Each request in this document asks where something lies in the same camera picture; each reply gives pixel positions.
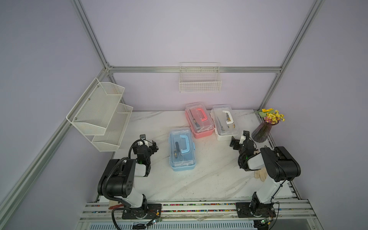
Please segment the flower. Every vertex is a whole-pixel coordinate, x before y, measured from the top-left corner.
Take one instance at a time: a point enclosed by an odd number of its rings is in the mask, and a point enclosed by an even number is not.
[[[262,109],[263,113],[266,113],[266,116],[263,118],[267,123],[277,124],[279,121],[285,121],[284,115],[279,114],[278,110],[274,109]]]
[[[270,112],[271,110],[273,110],[273,108],[271,108],[271,109],[262,109],[262,112]]]

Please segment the pink handle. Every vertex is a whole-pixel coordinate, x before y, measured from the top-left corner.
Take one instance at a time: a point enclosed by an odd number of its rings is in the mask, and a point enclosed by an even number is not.
[[[203,114],[203,116],[204,116],[204,118],[202,118],[202,119],[201,119],[201,121],[205,121],[205,120],[207,120],[207,116],[206,116],[206,114],[205,114],[205,111],[204,111],[202,108],[199,108],[199,109],[197,109],[197,110],[201,111],[201,112],[202,112],[202,114]]]

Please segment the marble table surface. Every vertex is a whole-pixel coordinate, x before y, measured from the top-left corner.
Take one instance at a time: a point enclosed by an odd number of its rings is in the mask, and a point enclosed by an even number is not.
[[[258,125],[253,110],[234,110],[241,133],[252,132]],[[173,128],[189,127],[184,111],[132,112],[120,149],[114,158],[128,156],[131,144],[145,134],[154,140],[159,150],[151,156],[148,177],[135,177],[134,187],[146,195],[148,201],[224,201],[246,200],[257,191],[262,181],[254,178],[253,171],[240,169],[238,151],[229,147],[230,141],[218,141],[211,136],[195,139],[196,167],[193,170],[173,171],[169,165],[169,133]],[[268,146],[268,141],[256,143]],[[292,197],[288,186],[280,189],[276,198]]]

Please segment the pink toolbox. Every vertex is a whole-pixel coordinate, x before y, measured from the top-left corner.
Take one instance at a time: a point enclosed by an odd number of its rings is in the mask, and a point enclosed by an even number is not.
[[[215,124],[202,102],[187,105],[185,116],[194,137],[197,139],[210,136],[215,130]]]

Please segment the toolbox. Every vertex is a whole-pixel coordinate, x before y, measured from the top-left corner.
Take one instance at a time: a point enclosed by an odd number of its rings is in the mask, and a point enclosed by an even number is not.
[[[215,130],[215,124],[202,102],[187,105],[185,116],[194,137],[197,139],[210,136]]]
[[[191,170],[195,167],[195,145],[189,128],[170,131],[169,162],[174,171]]]
[[[239,126],[233,117],[230,105],[216,105],[211,110],[211,117],[215,123],[216,139],[228,141],[239,134]]]

